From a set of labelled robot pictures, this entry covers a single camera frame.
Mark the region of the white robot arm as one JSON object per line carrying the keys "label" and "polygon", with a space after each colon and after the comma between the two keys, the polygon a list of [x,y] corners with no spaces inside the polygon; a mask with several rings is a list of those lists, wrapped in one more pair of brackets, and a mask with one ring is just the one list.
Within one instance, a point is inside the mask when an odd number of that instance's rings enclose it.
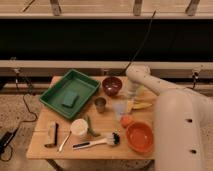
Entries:
{"label": "white robot arm", "polygon": [[129,97],[143,85],[157,95],[154,105],[155,171],[205,171],[201,127],[213,123],[213,99],[152,76],[148,66],[126,70]]}

